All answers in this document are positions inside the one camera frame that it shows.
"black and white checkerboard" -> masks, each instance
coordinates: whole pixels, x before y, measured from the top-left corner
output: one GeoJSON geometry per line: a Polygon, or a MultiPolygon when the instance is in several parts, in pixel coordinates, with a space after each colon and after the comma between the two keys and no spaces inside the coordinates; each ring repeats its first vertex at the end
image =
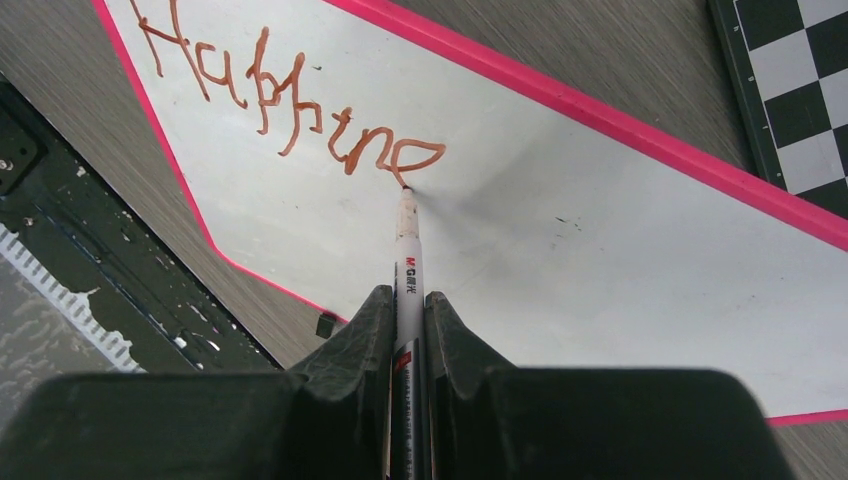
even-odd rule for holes
{"type": "Polygon", "coordinates": [[[760,175],[848,218],[848,0],[712,0],[760,175]]]}

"white marker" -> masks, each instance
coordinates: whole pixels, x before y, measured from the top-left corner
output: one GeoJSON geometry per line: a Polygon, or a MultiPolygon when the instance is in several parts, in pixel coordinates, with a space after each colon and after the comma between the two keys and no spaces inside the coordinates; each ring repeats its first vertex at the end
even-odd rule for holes
{"type": "Polygon", "coordinates": [[[395,355],[392,359],[392,480],[429,480],[430,402],[424,348],[424,285],[418,205],[404,187],[395,237],[395,355]]]}

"orange handwriting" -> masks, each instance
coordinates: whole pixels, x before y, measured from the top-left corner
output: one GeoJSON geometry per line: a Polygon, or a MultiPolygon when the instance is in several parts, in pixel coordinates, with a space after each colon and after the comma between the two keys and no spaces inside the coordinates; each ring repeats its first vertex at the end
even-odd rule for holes
{"type": "MultiPolygon", "coordinates": [[[[236,87],[232,75],[232,65],[230,52],[227,50],[223,50],[223,60],[224,60],[224,74],[221,77],[216,77],[208,73],[205,69],[203,63],[203,52],[216,52],[217,49],[214,45],[205,42],[197,42],[194,46],[194,57],[192,57],[191,52],[188,49],[188,46],[191,44],[187,38],[185,38],[182,34],[179,24],[179,18],[177,16],[177,0],[169,0],[170,1],[170,13],[171,13],[171,27],[174,31],[173,35],[166,34],[161,30],[157,30],[149,25],[147,17],[141,15],[136,5],[136,0],[130,0],[132,4],[133,11],[135,12],[136,17],[138,18],[138,26],[141,28],[144,33],[147,44],[150,47],[150,51],[153,54],[153,59],[156,62],[156,73],[160,77],[164,77],[162,73],[162,63],[159,59],[159,55],[156,51],[156,48],[153,45],[153,40],[151,35],[161,38],[167,42],[173,43],[175,45],[179,45],[180,49],[183,51],[183,55],[186,58],[186,61],[191,68],[192,73],[194,74],[195,79],[197,80],[198,85],[200,86],[200,92],[206,101],[210,101],[209,93],[206,90],[206,85],[203,79],[206,79],[213,84],[226,86],[229,89],[230,97],[233,102],[238,105],[242,109],[248,108],[248,102],[245,99],[240,99],[238,94],[236,93],[236,87]]],[[[278,107],[282,101],[283,93],[286,90],[289,91],[289,95],[291,98],[291,108],[292,108],[292,119],[294,125],[292,127],[292,132],[289,137],[289,141],[286,146],[280,150],[278,155],[286,156],[291,153],[292,149],[295,147],[297,140],[300,136],[301,130],[301,118],[300,114],[304,110],[311,110],[315,115],[315,123],[313,126],[309,127],[309,130],[322,134],[324,132],[323,122],[322,122],[322,111],[321,105],[314,101],[301,101],[300,100],[300,79],[303,73],[303,65],[306,62],[306,55],[303,52],[299,52],[292,64],[292,69],[288,73],[288,75],[283,79],[282,82],[278,81],[277,78],[271,73],[264,71],[262,68],[262,61],[265,57],[265,50],[268,46],[268,38],[270,37],[270,29],[268,27],[263,27],[262,31],[259,34],[259,38],[256,41],[256,47],[253,52],[253,63],[247,68],[245,71],[245,78],[252,79],[254,86],[256,88],[256,103],[259,107],[259,114],[261,116],[262,125],[259,129],[256,130],[260,135],[266,135],[270,130],[270,119],[269,119],[269,109],[272,107],[278,107]],[[266,84],[270,86],[270,93],[266,90],[266,84]]],[[[321,71],[321,68],[313,67],[316,71],[321,71]]],[[[375,166],[379,170],[386,170],[390,172],[395,180],[397,180],[398,184],[401,186],[406,186],[406,182],[403,179],[401,173],[403,172],[412,172],[416,170],[421,170],[422,168],[426,168],[434,163],[436,163],[442,156],[445,154],[447,147],[441,143],[431,143],[424,142],[421,140],[415,140],[410,138],[404,138],[395,141],[395,134],[391,128],[381,126],[373,129],[362,129],[359,140],[356,144],[351,148],[349,152],[346,154],[339,154],[336,149],[336,142],[338,142],[339,138],[345,133],[347,126],[353,120],[352,114],[353,108],[346,107],[342,109],[339,113],[331,114],[333,120],[338,122],[333,133],[330,135],[330,138],[327,142],[327,150],[330,153],[330,156],[333,157],[336,161],[344,164],[344,173],[346,175],[352,175],[356,170],[356,167],[359,165],[360,157],[362,156],[365,149],[371,144],[371,142],[375,141],[378,137],[382,135],[383,143],[382,149],[380,153],[377,155],[377,159],[375,161],[375,166]],[[411,164],[411,165],[399,165],[399,158],[401,151],[405,147],[415,147],[424,150],[428,150],[432,152],[429,158],[424,161],[411,164]],[[389,164],[386,165],[386,159],[389,159],[389,164]]]]}
{"type": "Polygon", "coordinates": [[[224,76],[213,77],[206,71],[205,68],[203,68],[203,55],[201,55],[201,52],[204,50],[214,52],[215,45],[209,45],[208,43],[203,42],[197,42],[194,45],[194,55],[197,57],[197,68],[200,70],[200,74],[203,75],[203,78],[216,85],[228,87],[230,89],[230,96],[233,98],[233,101],[236,102],[236,105],[247,109],[247,100],[239,100],[238,94],[236,94],[236,86],[233,83],[233,71],[230,68],[230,52],[224,50],[224,76]]]}

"white board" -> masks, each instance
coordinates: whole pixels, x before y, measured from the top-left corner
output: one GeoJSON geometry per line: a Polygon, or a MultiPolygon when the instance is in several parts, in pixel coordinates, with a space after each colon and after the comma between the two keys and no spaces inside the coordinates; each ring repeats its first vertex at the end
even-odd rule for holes
{"type": "MultiPolygon", "coordinates": [[[[167,2],[136,3],[175,34],[167,2]]],[[[227,50],[243,109],[203,80],[207,101],[179,45],[152,36],[157,75],[133,3],[95,2],[223,256],[347,318],[391,283],[399,187],[375,166],[380,142],[351,175],[328,148],[331,114],[350,107],[339,152],[377,127],[445,145],[404,174],[421,204],[426,289],[513,362],[710,367],[738,376],[772,417],[848,407],[848,222],[396,7],[336,3],[385,28],[321,0],[179,2],[189,58],[214,45],[201,55],[221,76],[227,50]],[[302,53],[299,101],[322,110],[322,134],[301,112],[286,156],[291,89],[261,135],[245,75],[264,27],[262,70],[282,82],[302,53]]],[[[429,153],[406,149],[400,163],[429,153]]]]}

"red logo on marker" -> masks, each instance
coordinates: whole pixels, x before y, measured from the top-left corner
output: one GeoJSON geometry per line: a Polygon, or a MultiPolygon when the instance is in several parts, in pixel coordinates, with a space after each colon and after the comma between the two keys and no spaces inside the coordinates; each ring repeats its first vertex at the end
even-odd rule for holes
{"type": "Polygon", "coordinates": [[[398,358],[397,363],[395,364],[395,373],[400,371],[403,367],[409,365],[409,362],[412,361],[412,352],[406,352],[398,358]]]}

